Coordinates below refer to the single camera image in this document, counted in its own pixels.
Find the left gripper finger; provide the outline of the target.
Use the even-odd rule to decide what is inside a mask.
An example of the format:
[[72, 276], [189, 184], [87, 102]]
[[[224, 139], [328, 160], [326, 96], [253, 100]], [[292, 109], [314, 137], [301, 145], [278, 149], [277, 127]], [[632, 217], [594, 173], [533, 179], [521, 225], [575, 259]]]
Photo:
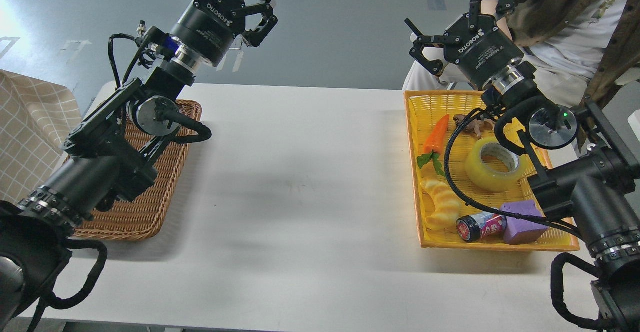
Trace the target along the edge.
[[260, 15], [262, 18], [254, 29], [249, 29], [242, 33], [242, 40], [247, 47], [259, 47], [277, 25], [278, 17], [274, 15], [272, 1], [260, 0], [258, 4], [250, 5], [243, 9], [246, 12], [246, 16]]

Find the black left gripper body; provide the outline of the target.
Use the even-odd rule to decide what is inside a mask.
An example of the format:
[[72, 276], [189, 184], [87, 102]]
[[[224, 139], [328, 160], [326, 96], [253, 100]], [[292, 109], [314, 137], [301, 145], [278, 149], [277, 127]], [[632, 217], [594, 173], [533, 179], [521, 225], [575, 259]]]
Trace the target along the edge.
[[217, 67], [227, 50], [244, 31], [244, 22], [233, 16], [244, 0], [191, 0], [170, 29], [169, 35]]

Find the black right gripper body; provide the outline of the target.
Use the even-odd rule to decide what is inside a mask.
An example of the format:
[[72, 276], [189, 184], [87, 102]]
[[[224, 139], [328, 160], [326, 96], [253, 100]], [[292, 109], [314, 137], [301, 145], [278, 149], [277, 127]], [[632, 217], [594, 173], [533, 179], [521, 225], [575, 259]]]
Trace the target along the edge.
[[469, 18], [460, 15], [444, 31], [451, 40], [444, 47], [445, 60], [457, 66], [474, 89], [486, 89], [490, 79], [509, 65], [519, 64], [524, 53], [498, 28], [495, 18], [480, 14], [469, 29]]

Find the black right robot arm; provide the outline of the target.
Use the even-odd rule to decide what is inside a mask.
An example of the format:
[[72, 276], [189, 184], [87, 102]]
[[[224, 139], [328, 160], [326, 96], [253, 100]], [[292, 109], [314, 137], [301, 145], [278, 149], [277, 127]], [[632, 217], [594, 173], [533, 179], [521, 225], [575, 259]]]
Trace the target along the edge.
[[[498, 27], [512, 14], [517, 0], [470, 0], [469, 11], [443, 35], [425, 35], [410, 19], [416, 34], [410, 56], [434, 76], [442, 60], [429, 60], [423, 50], [440, 48], [443, 60], [457, 66], [469, 84], [481, 91], [484, 108], [474, 108], [453, 131], [439, 158], [440, 172], [465, 204], [480, 211], [499, 210], [462, 192], [450, 173], [450, 153], [459, 134], [482, 117], [494, 120], [499, 145], [515, 155], [527, 154], [535, 166], [528, 178], [544, 216], [503, 212], [504, 216], [565, 231], [583, 240], [594, 263], [569, 254], [551, 264], [551, 302], [566, 321], [587, 330], [639, 330], [639, 216], [626, 200], [639, 179], [639, 162], [602, 113], [587, 99], [567, 108], [544, 97], [535, 82], [535, 67]], [[591, 288], [599, 317], [583, 318], [564, 300], [566, 264], [592, 275]]]

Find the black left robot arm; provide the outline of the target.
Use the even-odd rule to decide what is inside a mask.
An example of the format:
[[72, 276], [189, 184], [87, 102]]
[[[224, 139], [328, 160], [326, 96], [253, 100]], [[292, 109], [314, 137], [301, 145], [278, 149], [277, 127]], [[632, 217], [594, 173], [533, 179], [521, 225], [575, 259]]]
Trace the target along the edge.
[[211, 130], [179, 111], [201, 64], [217, 67], [237, 39], [259, 47], [278, 23], [273, 0], [191, 0], [170, 32], [139, 23], [137, 52], [113, 95], [68, 135], [61, 168], [18, 204], [1, 202], [1, 327], [36, 303], [28, 330], [45, 309], [71, 309], [93, 291], [105, 268], [102, 241], [73, 234], [93, 211], [133, 202], [155, 183], [156, 161], [171, 143], [190, 145]]

